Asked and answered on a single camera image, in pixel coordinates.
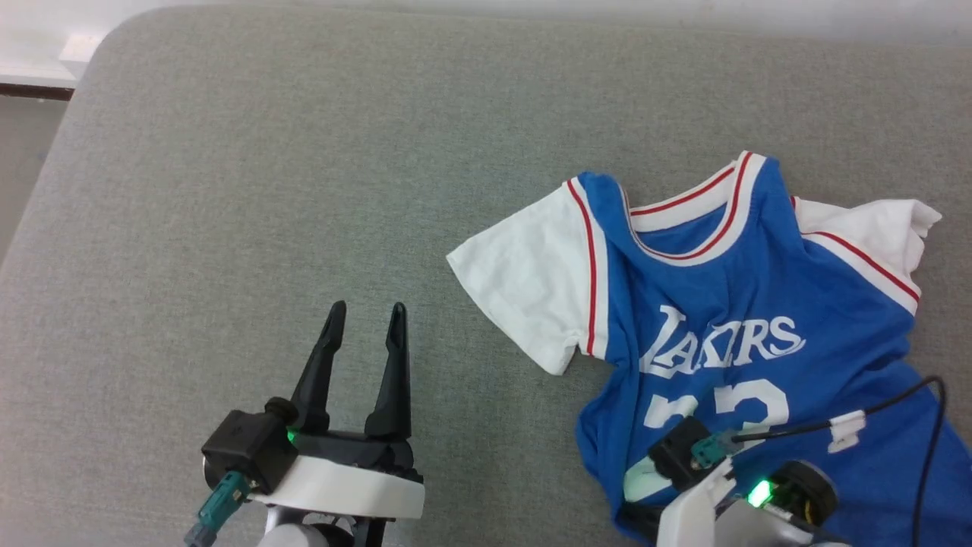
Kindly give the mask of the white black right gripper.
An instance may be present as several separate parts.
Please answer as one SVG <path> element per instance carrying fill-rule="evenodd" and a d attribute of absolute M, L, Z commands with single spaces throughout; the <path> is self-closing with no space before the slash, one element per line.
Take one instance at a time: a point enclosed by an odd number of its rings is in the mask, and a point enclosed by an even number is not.
<path fill-rule="evenodd" d="M 661 510 L 639 501 L 674 481 L 646 458 L 624 479 L 629 514 L 636 523 L 654 518 L 656 546 L 838 546 L 839 536 L 823 529 L 838 504 L 832 482 L 804 460 L 791 460 L 736 495 L 732 458 L 704 476 Z"/>

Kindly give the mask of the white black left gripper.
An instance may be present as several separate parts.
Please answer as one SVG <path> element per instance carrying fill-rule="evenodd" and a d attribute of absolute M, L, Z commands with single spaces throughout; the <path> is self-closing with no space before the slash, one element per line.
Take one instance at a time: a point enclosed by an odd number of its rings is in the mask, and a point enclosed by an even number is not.
<path fill-rule="evenodd" d="M 374 411 L 364 434 L 331 432 L 327 412 L 333 360 L 342 345 L 346 302 L 334 302 L 291 401 L 298 457 L 270 495 L 252 501 L 317 514 L 417 520 L 426 487 L 415 468 L 411 437 L 409 316 L 393 305 L 386 336 L 387 362 Z"/>

